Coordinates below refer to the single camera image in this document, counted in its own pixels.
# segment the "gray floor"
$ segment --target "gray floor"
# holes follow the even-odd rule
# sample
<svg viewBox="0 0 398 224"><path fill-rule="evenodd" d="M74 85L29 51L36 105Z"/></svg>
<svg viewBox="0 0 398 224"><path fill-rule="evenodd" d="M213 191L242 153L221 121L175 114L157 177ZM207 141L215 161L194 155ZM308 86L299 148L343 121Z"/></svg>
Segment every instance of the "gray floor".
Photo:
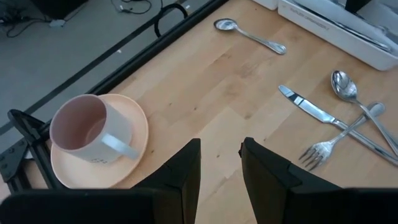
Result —
<svg viewBox="0 0 398 224"><path fill-rule="evenodd" d="M34 24L13 39L0 33L0 126L8 122L6 113L9 109L26 110L156 15L160 9L160 0L150 1L152 9L148 13L127 15L116 12L110 0L91 0L62 28ZM164 5L172 1L164 0ZM40 16L29 1L20 2L29 5L31 15ZM192 12L206 2L207 0L188 0L183 6ZM147 7L144 2L123 4L137 11ZM165 32L182 19L179 11L173 11L161 20L159 29ZM150 27L33 115L42 121L48 121L62 103L89 90L155 39L153 27ZM21 137L15 129L0 136L0 152Z"/></svg>

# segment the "butter knife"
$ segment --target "butter knife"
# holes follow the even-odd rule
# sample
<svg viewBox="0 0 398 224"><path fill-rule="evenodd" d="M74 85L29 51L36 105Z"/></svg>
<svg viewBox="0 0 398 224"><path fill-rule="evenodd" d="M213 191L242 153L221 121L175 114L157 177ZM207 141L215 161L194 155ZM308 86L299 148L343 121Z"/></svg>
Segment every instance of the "butter knife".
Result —
<svg viewBox="0 0 398 224"><path fill-rule="evenodd" d="M336 119L332 115L326 113L325 111L321 110L313 103L309 102L304 97L300 96L299 94L295 93L291 89L287 88L284 85L279 86L280 92L288 98L293 104L298 106L300 109L307 112L309 115L313 116L317 120L321 121L322 123L329 123L332 124L342 130L345 130L348 125L344 122ZM391 164L398 166L398 158L393 156L390 152L386 151L383 147L376 144L372 140L368 139L367 137L363 136L362 134L358 133L357 131L351 131L349 133L350 136L354 137L356 140L367 146L372 152L376 153L377 155L381 156Z"/></svg>

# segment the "plate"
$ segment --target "plate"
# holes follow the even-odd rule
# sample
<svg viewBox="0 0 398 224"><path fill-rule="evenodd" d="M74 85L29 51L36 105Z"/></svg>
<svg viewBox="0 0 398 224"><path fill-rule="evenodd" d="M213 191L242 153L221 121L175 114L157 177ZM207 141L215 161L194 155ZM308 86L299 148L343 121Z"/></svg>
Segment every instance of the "plate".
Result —
<svg viewBox="0 0 398 224"><path fill-rule="evenodd" d="M125 179L142 159L148 143L148 122L134 100L119 94L99 96L132 123L130 146L139 151L138 159L121 156L110 164L94 164L51 147L51 165L57 179L70 189L106 189Z"/></svg>

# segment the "wooden surface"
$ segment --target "wooden surface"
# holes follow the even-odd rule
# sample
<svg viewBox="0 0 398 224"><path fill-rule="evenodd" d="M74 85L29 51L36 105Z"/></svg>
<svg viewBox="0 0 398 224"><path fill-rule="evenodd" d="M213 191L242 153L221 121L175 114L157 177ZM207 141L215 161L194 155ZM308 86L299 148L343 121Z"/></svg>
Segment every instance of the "wooden surface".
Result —
<svg viewBox="0 0 398 224"><path fill-rule="evenodd" d="M238 33L218 32L213 21L230 17L241 28L283 43L287 54ZM339 100L330 73L344 70L364 104L381 101L380 120L398 136L398 70L379 72L249 0L230 0L122 82L112 93L129 96L149 120L142 162L120 187L131 187L159 168L191 138L201 138L197 223L255 223L238 150L246 136L298 164L307 147L339 131L310 117L278 90L283 84L347 123L361 110ZM387 148L372 123L359 131ZM29 164L30 179L44 182ZM342 187L397 187L398 169L350 138L313 173ZM9 192L6 184L1 193Z"/></svg>

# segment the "white mug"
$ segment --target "white mug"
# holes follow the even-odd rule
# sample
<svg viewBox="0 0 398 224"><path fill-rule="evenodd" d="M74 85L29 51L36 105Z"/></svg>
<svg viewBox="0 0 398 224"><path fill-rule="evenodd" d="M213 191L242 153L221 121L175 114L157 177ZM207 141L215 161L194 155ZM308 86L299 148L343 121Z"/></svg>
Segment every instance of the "white mug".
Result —
<svg viewBox="0 0 398 224"><path fill-rule="evenodd" d="M132 125L111 105L96 95L80 95L67 101L50 124L52 144L88 162L115 161L121 155L137 159L129 146Z"/></svg>

